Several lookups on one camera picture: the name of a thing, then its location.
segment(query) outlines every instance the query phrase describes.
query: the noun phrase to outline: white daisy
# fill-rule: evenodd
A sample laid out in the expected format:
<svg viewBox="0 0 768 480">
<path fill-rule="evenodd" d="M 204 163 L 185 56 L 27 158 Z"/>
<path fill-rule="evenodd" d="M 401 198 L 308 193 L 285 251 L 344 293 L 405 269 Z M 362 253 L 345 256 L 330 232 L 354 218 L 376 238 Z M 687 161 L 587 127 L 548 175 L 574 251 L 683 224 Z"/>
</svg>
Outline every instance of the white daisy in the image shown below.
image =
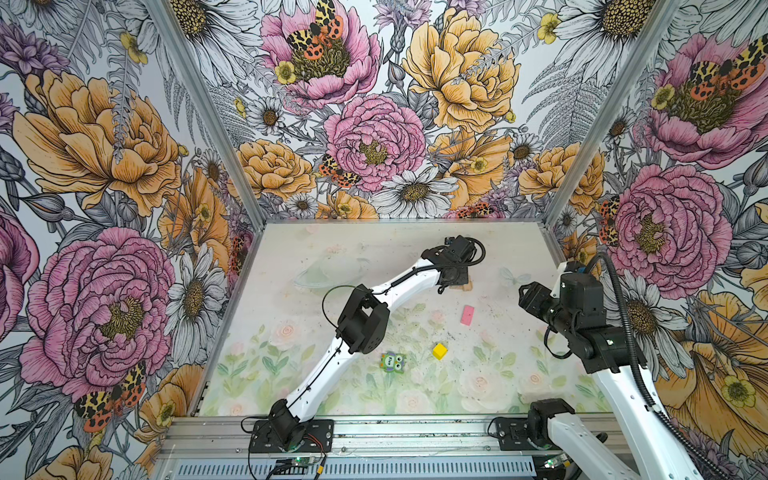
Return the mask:
<svg viewBox="0 0 768 480">
<path fill-rule="evenodd" d="M 5 0 L 11 13 L 28 27 L 46 33 L 70 33 L 78 27 L 81 13 L 72 0 Z"/>
<path fill-rule="evenodd" d="M 286 200 L 286 208 L 296 218 L 314 218 L 317 213 L 317 200 L 308 194 L 293 195 Z"/>
<path fill-rule="evenodd" d="M 578 214 L 571 205 L 565 205 L 563 211 L 558 215 L 558 221 L 554 225 L 554 235 L 557 238 L 569 237 L 576 231 L 578 224 Z"/>
<path fill-rule="evenodd" d="M 731 45 L 755 41 L 768 33 L 768 2 L 759 0 L 706 0 L 701 13 L 708 15 L 701 24 L 701 33 L 717 32 L 717 43 L 731 35 Z"/>
<path fill-rule="evenodd" d="M 168 78 L 173 71 L 171 60 L 146 6 L 154 1 L 118 0 L 117 6 L 128 32 L 138 39 L 139 50 L 157 51 L 157 63 Z M 170 4 L 206 80 L 218 86 L 248 76 L 242 64 L 254 62 L 249 50 L 259 42 L 258 2 L 170 0 Z"/>
<path fill-rule="evenodd" d="M 206 244 L 200 248 L 194 266 L 188 253 L 182 255 L 181 283 L 174 283 L 168 290 L 164 333 L 173 332 L 171 357 L 176 365 L 204 364 L 207 347 L 214 344 L 219 311 L 227 299 L 227 278 L 218 262 L 210 268 L 213 261 L 214 250 Z"/>
<path fill-rule="evenodd" d="M 404 170 L 393 179 L 382 182 L 384 190 L 371 197 L 376 212 L 389 218 L 434 218 L 451 208 L 453 195 L 443 195 L 458 189 L 456 177 L 436 180 L 438 167 L 432 165 L 418 176 Z"/>
<path fill-rule="evenodd" d="M 570 62 L 566 75 L 584 68 L 584 80 L 611 83 L 629 56 L 655 0 L 565 0 L 554 34 L 566 40 L 555 63 Z"/>
<path fill-rule="evenodd" d="M 627 136 L 627 132 L 635 120 L 637 120 L 637 114 L 628 106 L 624 106 L 614 123 L 608 128 L 608 133 L 605 134 L 605 143 L 618 145 L 621 139 Z"/>
<path fill-rule="evenodd" d="M 261 9 L 266 14 L 275 13 L 282 9 L 288 16 L 292 17 L 296 13 L 296 7 L 304 13 L 310 13 L 312 2 L 310 0 L 261 0 Z"/>
<path fill-rule="evenodd" d="M 629 320 L 634 331 L 637 344 L 643 350 L 645 359 L 654 376 L 654 381 L 661 375 L 668 380 L 667 371 L 661 368 L 659 355 L 664 359 L 672 372 L 684 379 L 686 369 L 694 367 L 694 361 L 670 334 L 672 330 L 683 330 L 688 327 L 685 317 L 676 310 L 659 306 L 661 295 L 656 285 L 645 283 L 641 276 L 634 277 L 628 271 L 619 277 L 621 293 L 627 299 Z M 607 272 L 601 276 L 605 293 L 605 309 L 608 321 L 621 325 L 618 303 L 613 284 Z"/>
<path fill-rule="evenodd" d="M 518 135 L 509 147 L 515 163 L 533 160 L 533 157 L 540 154 L 542 150 L 544 150 L 544 143 L 534 134 Z"/>
<path fill-rule="evenodd" d="M 259 98 L 248 106 L 248 123 L 265 135 L 274 135 L 286 126 L 283 105 L 277 97 Z"/>
</svg>

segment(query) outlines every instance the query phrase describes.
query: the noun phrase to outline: floral wallpaper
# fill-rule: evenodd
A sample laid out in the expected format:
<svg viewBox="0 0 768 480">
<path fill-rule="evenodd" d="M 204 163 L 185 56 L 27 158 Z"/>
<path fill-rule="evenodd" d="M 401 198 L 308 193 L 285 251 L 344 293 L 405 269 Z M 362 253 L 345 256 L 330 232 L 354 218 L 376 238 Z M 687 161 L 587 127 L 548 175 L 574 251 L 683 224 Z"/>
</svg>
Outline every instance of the floral wallpaper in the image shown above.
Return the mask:
<svg viewBox="0 0 768 480">
<path fill-rule="evenodd" d="M 140 6 L 0 1 L 3 478 L 148 478 L 253 241 Z"/>
<path fill-rule="evenodd" d="M 654 0 L 171 4 L 267 217 L 532 218 Z M 135 17 L 139 48 L 167 56 Z M 579 184 L 583 212 L 604 165 Z"/>
<path fill-rule="evenodd" d="M 766 21 L 763 3 L 681 4 L 670 30 L 690 31 L 668 32 L 605 134 L 597 203 L 554 226 L 569 259 L 610 254 L 667 411 L 734 479 L 768 478 Z"/>
</svg>

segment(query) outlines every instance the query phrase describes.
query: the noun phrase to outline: metal vent grille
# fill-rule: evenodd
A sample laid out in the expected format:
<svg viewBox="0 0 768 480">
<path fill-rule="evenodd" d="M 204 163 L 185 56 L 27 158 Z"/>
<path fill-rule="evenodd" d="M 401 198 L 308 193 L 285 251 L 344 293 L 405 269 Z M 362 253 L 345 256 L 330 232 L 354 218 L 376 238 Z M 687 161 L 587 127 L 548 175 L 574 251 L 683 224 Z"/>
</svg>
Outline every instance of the metal vent grille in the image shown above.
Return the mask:
<svg viewBox="0 0 768 480">
<path fill-rule="evenodd" d="M 275 465 L 274 460 L 252 460 L 256 478 L 265 478 Z M 273 478 L 294 480 L 313 478 L 316 465 L 306 474 L 288 471 Z M 530 478 L 536 471 L 530 456 L 482 456 L 442 458 L 329 458 L 321 478 L 325 480 L 350 478 Z M 248 464 L 237 460 L 182 460 L 175 480 L 253 480 Z"/>
</svg>

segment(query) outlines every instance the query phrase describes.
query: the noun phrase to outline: yellow cube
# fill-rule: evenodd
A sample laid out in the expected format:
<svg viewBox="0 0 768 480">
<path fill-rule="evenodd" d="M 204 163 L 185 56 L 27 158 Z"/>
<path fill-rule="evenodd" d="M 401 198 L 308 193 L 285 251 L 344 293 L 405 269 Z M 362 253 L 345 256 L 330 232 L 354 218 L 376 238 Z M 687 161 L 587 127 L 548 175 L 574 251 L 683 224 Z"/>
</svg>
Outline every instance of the yellow cube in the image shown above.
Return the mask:
<svg viewBox="0 0 768 480">
<path fill-rule="evenodd" d="M 442 357 L 444 357 L 446 353 L 448 353 L 448 349 L 446 349 L 445 345 L 442 343 L 438 343 L 435 345 L 435 348 L 432 349 L 432 355 L 438 360 L 442 360 Z"/>
</svg>

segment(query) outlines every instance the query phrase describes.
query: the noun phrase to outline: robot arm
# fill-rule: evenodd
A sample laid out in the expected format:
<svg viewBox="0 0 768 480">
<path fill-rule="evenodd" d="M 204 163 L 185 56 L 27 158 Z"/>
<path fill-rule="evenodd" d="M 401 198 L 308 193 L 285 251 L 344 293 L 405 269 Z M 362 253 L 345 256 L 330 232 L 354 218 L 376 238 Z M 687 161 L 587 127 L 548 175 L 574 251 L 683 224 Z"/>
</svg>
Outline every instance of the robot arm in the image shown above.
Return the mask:
<svg viewBox="0 0 768 480">
<path fill-rule="evenodd" d="M 473 260 L 480 247 L 481 255 Z M 293 451 L 304 437 L 306 424 L 320 403 L 336 386 L 355 359 L 371 353 L 382 342 L 389 313 L 424 290 L 439 286 L 438 293 L 469 281 L 467 267 L 485 258 L 485 247 L 472 238 L 450 237 L 445 245 L 424 250 L 411 268 L 372 289 L 358 285 L 350 294 L 322 359 L 285 399 L 272 405 L 268 416 L 273 441 L 286 452 Z"/>
<path fill-rule="evenodd" d="M 552 291 L 536 282 L 521 287 L 519 304 L 568 340 L 568 347 L 611 404 L 641 476 L 600 443 L 561 399 L 531 404 L 529 438 L 538 445 L 560 446 L 593 480 L 699 478 L 684 445 L 663 422 L 667 413 L 658 402 L 647 368 L 639 370 L 641 382 L 655 400 L 652 406 L 641 393 L 628 355 L 627 341 L 634 339 L 628 339 L 622 328 L 606 324 L 602 285 L 591 274 L 580 272 L 583 267 L 561 266 L 562 275 Z M 637 357 L 644 367 L 639 349 Z"/>
</svg>

